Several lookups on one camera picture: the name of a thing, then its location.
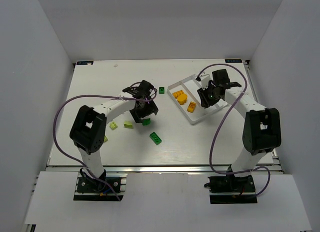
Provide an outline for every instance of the cable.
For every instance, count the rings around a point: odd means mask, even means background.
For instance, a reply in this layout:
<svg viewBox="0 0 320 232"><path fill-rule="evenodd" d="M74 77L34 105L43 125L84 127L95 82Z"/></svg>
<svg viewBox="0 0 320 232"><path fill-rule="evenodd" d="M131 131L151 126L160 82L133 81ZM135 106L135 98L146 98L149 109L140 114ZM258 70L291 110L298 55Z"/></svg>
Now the cable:
<svg viewBox="0 0 320 232"><path fill-rule="evenodd" d="M123 99L123 100L135 100L135 101L140 101L140 102L151 102L153 101L156 96L157 96L157 90L154 89L155 93L154 93L154 97L150 98L149 100L144 100L144 99L137 99L137 98L127 98L127 97L118 97L118 96L107 96L107 95L92 95L92 94L84 94L84 95L79 95L79 96L75 96L73 98L70 98L68 100L66 100L64 103L62 103L62 105L58 108L55 116L54 116L54 120L53 120L53 128L52 128L52 134L53 134L53 141L54 141L54 144L56 145L57 149L66 157L70 158L70 159L73 159L74 161L77 161L78 163L80 163L83 167L86 168L86 170L88 171L89 175L94 178L95 180L101 182L101 183L104 183L106 186L108 186L110 188L110 190L112 191L112 193L115 194L116 198L121 201L121 199L119 198L119 196L117 195L117 193L115 192L115 190L112 188L112 186L107 183L106 181L102 180L102 179L99 179L97 178L90 170L89 168L87 167L87 165L85 163L83 163L81 160L67 154L66 152L63 151L63 149L59 146L58 144L58 141L57 141L57 121L58 121L58 117L59 117L59 114L61 112L61 110L64 108L64 106L66 104L68 104L69 102L75 100L75 99L78 99L78 98L88 98L88 97L91 97L91 98L109 98L109 99Z"/></svg>
<svg viewBox="0 0 320 232"><path fill-rule="evenodd" d="M108 188L107 190L103 191L103 194L106 194L108 191L110 191L110 189Z"/></svg>
<svg viewBox="0 0 320 232"><path fill-rule="evenodd" d="M241 99L241 97L245 94L245 91L247 90L248 88L248 82L246 80L246 77L243 75L243 73L238 69L236 68L235 66L232 66L230 64L225 64L225 63L216 63L216 64L211 64L211 65L208 65L206 66L205 68L203 68L197 78L200 77L200 75L207 69L207 68L210 68L210 67L213 67L213 66L227 66L227 67L231 67L233 69L235 69L243 78L244 80L244 89L243 89L243 92L236 98L236 100L234 101L234 103L230 106L230 108L227 110L227 112L225 113L224 117L222 118L217 130L215 131L215 134L214 134L214 137L213 137L213 140L212 140L212 143L211 143L211 148L210 148L210 154L209 154L209 165L210 165L210 168L212 169L213 172L217 173L217 174L222 174L222 175L233 175L233 174L239 174L239 173L247 173L247 172L252 172L252 171L257 171L261 168L265 169L267 172L268 172L268 180L267 180L267 183L266 185L264 186L264 188L259 192L257 193L255 196L258 196L260 194L262 194L267 186L269 185L269 182L270 182L270 177L271 177L271 174L270 174L270 171L267 167L265 166L259 166L253 170L250 170L250 169L247 169L247 170L242 170L242 171L237 171L237 172L221 172L221 171L217 171L215 170L213 164L212 164L212 156L213 156L213 151L214 151L214 146L215 146L215 143L216 143L216 140L217 140L217 136L221 130L221 127L222 125L224 124L226 118L228 117L229 113L231 112L232 108L235 107L235 105L237 104L237 102Z"/></svg>
<svg viewBox="0 0 320 232"><path fill-rule="evenodd" d="M138 85L138 84L140 84L141 82L136 82L136 83L133 83L133 84L131 84L131 88L133 88L134 87L134 85Z"/></svg>
<svg viewBox="0 0 320 232"><path fill-rule="evenodd" d="M240 194L238 194L238 195L233 195L232 197L233 197L233 198L238 198L238 197L240 197L240 196L244 193L244 190L245 190L245 187L242 188Z"/></svg>

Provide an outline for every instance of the toy block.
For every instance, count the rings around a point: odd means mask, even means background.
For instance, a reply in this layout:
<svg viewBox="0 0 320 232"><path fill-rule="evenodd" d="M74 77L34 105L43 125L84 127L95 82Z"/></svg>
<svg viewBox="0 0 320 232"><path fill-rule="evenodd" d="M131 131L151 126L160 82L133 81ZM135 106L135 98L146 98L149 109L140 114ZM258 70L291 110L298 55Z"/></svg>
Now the toy block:
<svg viewBox="0 0 320 232"><path fill-rule="evenodd" d="M147 126L147 125L149 125L150 123L151 123L151 119L150 119L150 118L147 118L147 119L142 120L142 125L143 125L143 126Z"/></svg>
<svg viewBox="0 0 320 232"><path fill-rule="evenodd" d="M132 125L132 123L130 121L125 121L123 123L125 128L134 128L134 126Z"/></svg>
<svg viewBox="0 0 320 232"><path fill-rule="evenodd" d="M181 94L181 95L178 97L178 103L179 103L180 105L185 104L186 101L187 101L187 98L188 98L187 94L185 94L185 93Z"/></svg>
<svg viewBox="0 0 320 232"><path fill-rule="evenodd" d="M112 130L115 130L116 128L118 128L118 125L115 123L115 122L111 122L109 127L112 129Z"/></svg>
<svg viewBox="0 0 320 232"><path fill-rule="evenodd" d="M159 138L159 136L155 132L150 134L150 138L154 141L154 143L156 145L158 145L158 144L160 144L162 142L162 140Z"/></svg>
<svg viewBox="0 0 320 232"><path fill-rule="evenodd" d="M184 94L184 92L182 90L176 91L174 93L172 93L172 95L174 96L174 98L177 98L178 96L180 96L181 94Z"/></svg>
<svg viewBox="0 0 320 232"><path fill-rule="evenodd" d="M165 87L159 87L159 94L165 93Z"/></svg>
<svg viewBox="0 0 320 232"><path fill-rule="evenodd" d="M190 102L188 108L187 108L187 111L190 112L190 113L193 113L195 108L196 108L196 103L195 102Z"/></svg>

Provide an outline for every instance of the lime green lego brick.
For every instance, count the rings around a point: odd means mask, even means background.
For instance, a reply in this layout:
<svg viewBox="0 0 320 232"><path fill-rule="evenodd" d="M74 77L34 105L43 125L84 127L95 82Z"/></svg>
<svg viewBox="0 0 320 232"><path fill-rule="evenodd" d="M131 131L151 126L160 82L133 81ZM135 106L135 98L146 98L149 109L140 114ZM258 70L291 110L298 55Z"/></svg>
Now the lime green lego brick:
<svg viewBox="0 0 320 232"><path fill-rule="evenodd" d="M112 130L115 130L116 128L118 128L118 125L115 123L115 122L111 122L109 127L112 129Z"/></svg>
<svg viewBox="0 0 320 232"><path fill-rule="evenodd" d="M151 123L151 119L150 118L146 118L144 120L142 120L142 125L143 126L147 126Z"/></svg>
<svg viewBox="0 0 320 232"><path fill-rule="evenodd" d="M159 94L165 93L165 87L159 87Z"/></svg>
<svg viewBox="0 0 320 232"><path fill-rule="evenodd" d="M156 145L159 145L162 142L162 140L159 138L159 136L155 132L150 134L150 138L154 141Z"/></svg>
<svg viewBox="0 0 320 232"><path fill-rule="evenodd" d="M130 121L125 121L123 123L125 128L134 128L134 126L132 125L132 123Z"/></svg>

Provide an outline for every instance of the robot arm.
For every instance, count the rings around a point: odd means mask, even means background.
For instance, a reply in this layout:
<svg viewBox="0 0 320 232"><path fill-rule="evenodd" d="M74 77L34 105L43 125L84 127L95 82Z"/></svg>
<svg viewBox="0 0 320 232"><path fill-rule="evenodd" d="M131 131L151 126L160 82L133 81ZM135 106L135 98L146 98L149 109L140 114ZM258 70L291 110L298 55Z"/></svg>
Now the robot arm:
<svg viewBox="0 0 320 232"><path fill-rule="evenodd" d="M119 96L149 100L153 90L154 86L151 83L142 80L138 87L127 87L123 89ZM106 126L126 111L130 111L135 122L140 123L143 117L152 113L157 114L158 108L154 101L109 100L94 107L83 105L73 123L70 138L78 148L83 162L92 174L99 179L105 180L106 178L106 172L100 156L100 148L103 145ZM91 181L98 190L101 184L97 181L95 183L93 178L91 178Z"/></svg>
<svg viewBox="0 0 320 232"><path fill-rule="evenodd" d="M251 171L267 153L281 144L280 116L275 108L268 109L257 103L247 94L242 94L241 85L238 82L230 82L226 69L214 71L213 80L202 77L202 88L198 89L201 106L208 108L220 99L234 105L234 108L244 118L242 141L244 148L239 157L229 167L227 179L210 178L212 191L231 192L242 189L251 178Z"/></svg>

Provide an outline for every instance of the sorting tray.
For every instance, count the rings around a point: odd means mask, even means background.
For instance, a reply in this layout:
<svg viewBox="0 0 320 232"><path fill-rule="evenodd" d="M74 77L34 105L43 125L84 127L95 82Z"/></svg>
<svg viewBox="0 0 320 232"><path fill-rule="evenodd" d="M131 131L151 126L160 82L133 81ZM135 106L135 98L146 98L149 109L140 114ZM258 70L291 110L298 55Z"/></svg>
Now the sorting tray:
<svg viewBox="0 0 320 232"><path fill-rule="evenodd" d="M213 106L210 106L208 108L201 107L200 96L197 92L197 90L201 87L201 83L196 80L196 74L193 74L192 76L182 79L181 81L178 81L168 86L167 88L169 96L173 99L174 103L182 111L183 115L191 124L196 124L204 120L211 114L219 111L227 105L227 102L220 99L220 101L214 104ZM177 99L172 95L172 93L179 90L183 90L183 92L186 93L188 96L186 103L184 103L183 105L180 105ZM191 101L196 103L196 107L193 113L187 111L187 108Z"/></svg>

